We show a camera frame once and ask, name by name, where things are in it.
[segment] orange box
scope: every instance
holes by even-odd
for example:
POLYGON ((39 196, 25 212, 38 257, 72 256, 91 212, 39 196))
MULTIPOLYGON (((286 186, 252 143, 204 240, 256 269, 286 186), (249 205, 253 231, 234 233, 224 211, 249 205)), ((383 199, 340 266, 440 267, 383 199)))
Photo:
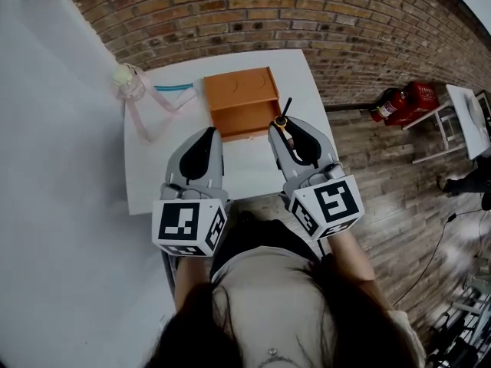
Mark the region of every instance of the orange box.
POLYGON ((281 114, 269 67, 205 77, 205 92, 224 142, 265 135, 269 123, 281 114))

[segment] red fire extinguisher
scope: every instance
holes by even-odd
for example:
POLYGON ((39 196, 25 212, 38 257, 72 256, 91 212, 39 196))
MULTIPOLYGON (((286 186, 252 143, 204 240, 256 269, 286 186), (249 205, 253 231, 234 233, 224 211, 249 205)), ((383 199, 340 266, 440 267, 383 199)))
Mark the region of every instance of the red fire extinguisher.
POLYGON ((387 119, 393 112, 407 106, 407 93, 400 89, 390 88, 382 94, 377 106, 370 111, 372 119, 382 121, 387 119))

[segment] brick wall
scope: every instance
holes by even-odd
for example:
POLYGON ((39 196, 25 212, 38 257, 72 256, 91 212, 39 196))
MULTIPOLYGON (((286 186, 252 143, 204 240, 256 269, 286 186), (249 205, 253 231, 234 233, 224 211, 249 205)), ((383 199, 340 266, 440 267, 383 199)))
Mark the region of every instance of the brick wall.
POLYGON ((412 79, 491 90, 489 34, 461 0, 74 0, 119 62, 151 69, 301 48, 325 105, 412 79))

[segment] long dark hair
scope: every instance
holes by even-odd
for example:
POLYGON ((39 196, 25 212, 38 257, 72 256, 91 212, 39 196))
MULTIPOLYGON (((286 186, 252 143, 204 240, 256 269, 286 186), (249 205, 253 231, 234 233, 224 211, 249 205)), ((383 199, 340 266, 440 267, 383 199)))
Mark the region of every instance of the long dark hair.
MULTIPOLYGON (((325 331, 320 356, 325 368, 415 368, 417 358, 405 336, 375 299, 339 273, 329 257, 304 272, 325 299, 335 325, 334 351, 329 353, 325 331)), ((201 284, 191 290, 181 310, 162 332, 145 368, 175 366, 243 366, 242 351, 233 332, 230 306, 218 315, 213 292, 219 286, 201 284)))

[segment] white tabletop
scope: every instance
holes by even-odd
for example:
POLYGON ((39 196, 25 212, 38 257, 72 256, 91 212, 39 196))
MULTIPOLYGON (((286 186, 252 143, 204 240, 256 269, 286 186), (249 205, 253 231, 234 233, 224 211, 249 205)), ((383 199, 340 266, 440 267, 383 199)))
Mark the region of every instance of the white tabletop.
MULTIPOLYGON (((288 115, 302 119, 325 133, 335 150, 334 139, 314 78, 301 50, 254 51, 205 57, 148 71, 153 85, 172 86, 193 82, 199 101, 183 111, 166 126, 153 143, 143 143, 129 113, 124 120, 124 156, 130 214, 152 211, 160 197, 167 161, 185 139, 212 125, 203 91, 203 77, 249 68, 270 67, 279 92, 281 108, 288 97, 292 105, 288 115)), ((165 92, 174 101, 179 91, 165 92)), ((163 110, 149 96, 138 101, 142 121, 152 133, 168 120, 163 110)), ((271 195, 282 190, 285 179, 278 170, 266 135, 223 144, 225 175, 223 188, 231 199, 271 195)))
POLYGON ((447 91, 462 127, 467 156, 474 159, 491 146, 483 111, 471 89, 448 84, 447 91))

